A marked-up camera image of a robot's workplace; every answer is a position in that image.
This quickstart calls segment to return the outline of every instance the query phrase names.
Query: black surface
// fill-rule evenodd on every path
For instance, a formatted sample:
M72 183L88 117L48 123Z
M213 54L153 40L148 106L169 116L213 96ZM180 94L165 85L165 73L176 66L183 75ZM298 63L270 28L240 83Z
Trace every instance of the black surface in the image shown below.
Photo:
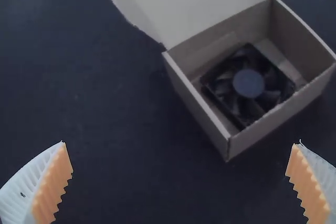
M334 0L284 0L336 49ZM306 223L284 172L299 138L336 164L324 96L224 164L173 92L161 48L110 0L0 0L0 184L64 140L57 223Z

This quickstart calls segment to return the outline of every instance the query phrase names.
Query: fan frame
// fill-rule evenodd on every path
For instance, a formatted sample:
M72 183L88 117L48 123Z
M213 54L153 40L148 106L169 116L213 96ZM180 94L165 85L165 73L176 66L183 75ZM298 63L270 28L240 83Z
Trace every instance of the fan frame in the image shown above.
M259 56L259 57L263 57L270 65L272 65L274 67L274 69L277 72L277 75L280 78L285 78L287 81L291 82L292 86L293 86L293 91L295 92L296 89L296 85L295 83L288 77L286 76L275 64L273 64L273 62L271 62L264 54L262 54L254 45L252 45L251 43L245 43L243 44L243 46L237 48L233 53L231 53L228 57L225 57L225 59L223 59L222 61L220 61L218 64L216 64L215 66L213 66L212 68L210 68L209 71L207 71L204 75L202 75L200 77L200 83L201 83L201 91L202 93L208 97L210 99L211 102L213 102L216 107L238 128L238 130L242 131L244 130L246 127L248 127L251 124L246 124L244 123L239 117L237 117L236 115L234 115L231 112L231 109L229 108L229 106L222 101L222 99L216 95L215 91L211 88L211 83L213 81L215 81L220 75L223 74L223 70L225 69L225 67L227 66L227 62L237 53L238 50L240 49L244 49L248 47L251 50L254 50L255 53ZM287 97L284 97L283 93L281 94L281 101L280 103L283 103L284 101L286 101L287 99L289 99L293 93Z

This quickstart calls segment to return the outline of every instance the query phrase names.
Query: cardboard box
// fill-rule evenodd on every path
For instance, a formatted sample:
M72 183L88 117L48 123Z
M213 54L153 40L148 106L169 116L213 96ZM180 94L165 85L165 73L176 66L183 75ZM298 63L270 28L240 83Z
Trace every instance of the cardboard box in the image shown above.
M172 83L227 161L318 97L336 55L281 0L112 0L125 18L162 43ZM298 86L286 102L239 131L200 90L199 77L253 43Z

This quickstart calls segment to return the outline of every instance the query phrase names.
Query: ridged rubber pad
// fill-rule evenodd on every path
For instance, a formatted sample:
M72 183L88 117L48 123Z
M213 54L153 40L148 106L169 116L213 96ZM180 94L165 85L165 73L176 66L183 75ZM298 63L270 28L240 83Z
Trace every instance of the ridged rubber pad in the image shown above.
M312 168L296 144L291 150L286 176L294 184L293 190L298 192L301 206L305 209L303 215L309 219L308 223L325 223L331 212L330 206Z
M55 220L64 187L72 177L65 143L38 154L0 189L3 224L45 224Z
M65 143L54 156L32 204L32 215L38 224L55 221L54 213L58 211L57 204L62 202L61 195L72 178L72 165Z

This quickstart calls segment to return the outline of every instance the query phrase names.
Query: cardboard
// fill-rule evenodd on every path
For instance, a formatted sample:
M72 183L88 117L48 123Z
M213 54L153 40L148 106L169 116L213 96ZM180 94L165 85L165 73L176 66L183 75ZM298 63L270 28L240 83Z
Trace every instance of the cardboard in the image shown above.
M163 43L172 83L227 161L318 97L336 55L281 0L112 0L125 18ZM201 93L199 77L246 42L297 85L297 92L239 131Z

